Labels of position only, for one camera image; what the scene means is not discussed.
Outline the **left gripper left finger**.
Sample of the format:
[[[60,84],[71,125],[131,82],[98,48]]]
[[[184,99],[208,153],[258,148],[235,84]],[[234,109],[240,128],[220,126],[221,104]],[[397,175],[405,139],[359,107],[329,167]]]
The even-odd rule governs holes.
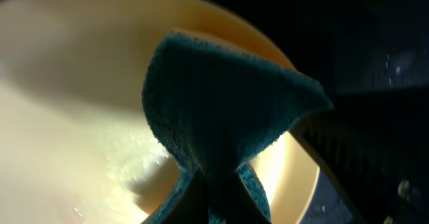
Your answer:
[[[176,204],[159,224],[208,224],[208,195],[204,176],[197,171]]]

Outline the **green yellow sponge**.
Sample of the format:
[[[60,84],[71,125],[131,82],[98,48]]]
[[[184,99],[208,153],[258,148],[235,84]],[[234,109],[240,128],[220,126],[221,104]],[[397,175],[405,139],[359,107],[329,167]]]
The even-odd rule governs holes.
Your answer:
[[[209,184],[234,172],[271,221],[251,160],[301,118],[332,108],[323,88],[304,74],[177,31],[155,50],[142,103],[152,133],[181,171],[148,223],[167,215],[197,171],[206,182],[209,223],[225,223],[209,208]]]

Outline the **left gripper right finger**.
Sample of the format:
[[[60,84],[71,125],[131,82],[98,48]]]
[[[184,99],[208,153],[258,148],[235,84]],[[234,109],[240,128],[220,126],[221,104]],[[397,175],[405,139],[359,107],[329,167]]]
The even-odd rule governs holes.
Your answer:
[[[209,208],[226,224],[271,223],[236,172],[209,184]]]

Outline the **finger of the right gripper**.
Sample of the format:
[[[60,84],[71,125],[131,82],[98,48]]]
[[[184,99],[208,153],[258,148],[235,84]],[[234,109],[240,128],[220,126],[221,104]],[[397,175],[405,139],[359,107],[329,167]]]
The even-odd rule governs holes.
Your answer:
[[[428,222],[428,99],[423,93],[337,98],[293,136],[327,175],[354,223]]]

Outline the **yellow plate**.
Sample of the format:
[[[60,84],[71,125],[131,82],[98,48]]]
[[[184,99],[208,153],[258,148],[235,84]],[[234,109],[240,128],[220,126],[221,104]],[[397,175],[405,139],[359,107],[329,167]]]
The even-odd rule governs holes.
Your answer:
[[[1,0],[2,223],[141,223],[165,200],[179,171],[141,90],[172,29],[292,67],[205,0]]]

